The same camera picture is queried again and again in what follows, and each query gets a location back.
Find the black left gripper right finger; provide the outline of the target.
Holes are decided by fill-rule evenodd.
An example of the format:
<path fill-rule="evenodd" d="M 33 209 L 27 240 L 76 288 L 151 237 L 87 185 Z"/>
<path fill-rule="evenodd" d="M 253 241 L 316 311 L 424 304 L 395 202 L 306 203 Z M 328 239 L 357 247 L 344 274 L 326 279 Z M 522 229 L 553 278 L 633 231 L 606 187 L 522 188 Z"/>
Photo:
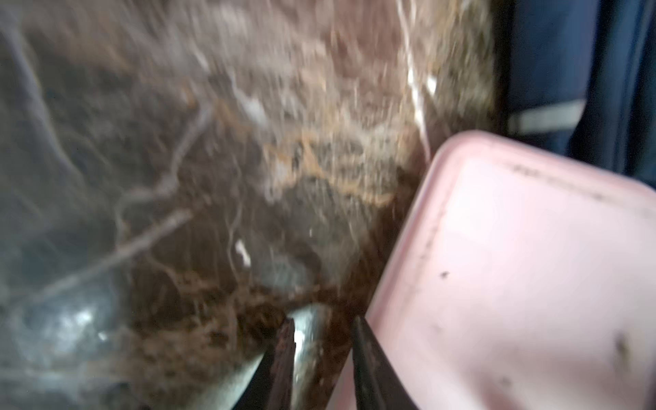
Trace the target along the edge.
<path fill-rule="evenodd" d="M 357 409 L 417 410 L 364 317 L 354 320 L 352 342 Z"/>

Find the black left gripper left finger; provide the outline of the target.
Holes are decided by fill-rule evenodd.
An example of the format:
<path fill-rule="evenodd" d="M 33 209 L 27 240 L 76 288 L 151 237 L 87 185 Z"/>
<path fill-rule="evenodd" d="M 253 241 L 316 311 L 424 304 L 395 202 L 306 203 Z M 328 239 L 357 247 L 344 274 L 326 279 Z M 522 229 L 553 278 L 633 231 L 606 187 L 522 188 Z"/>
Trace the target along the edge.
<path fill-rule="evenodd" d="M 290 409 L 296 354 L 295 321 L 286 318 L 263 355 L 251 381 L 233 406 L 239 409 Z"/>

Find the navy blue school backpack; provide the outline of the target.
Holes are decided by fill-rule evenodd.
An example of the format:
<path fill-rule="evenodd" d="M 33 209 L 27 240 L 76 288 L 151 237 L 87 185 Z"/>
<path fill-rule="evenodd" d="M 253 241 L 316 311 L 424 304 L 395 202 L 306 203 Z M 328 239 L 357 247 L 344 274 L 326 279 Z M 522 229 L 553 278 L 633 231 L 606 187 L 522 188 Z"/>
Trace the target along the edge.
<path fill-rule="evenodd" d="M 517 1 L 508 133 L 655 183 L 655 4 Z"/>

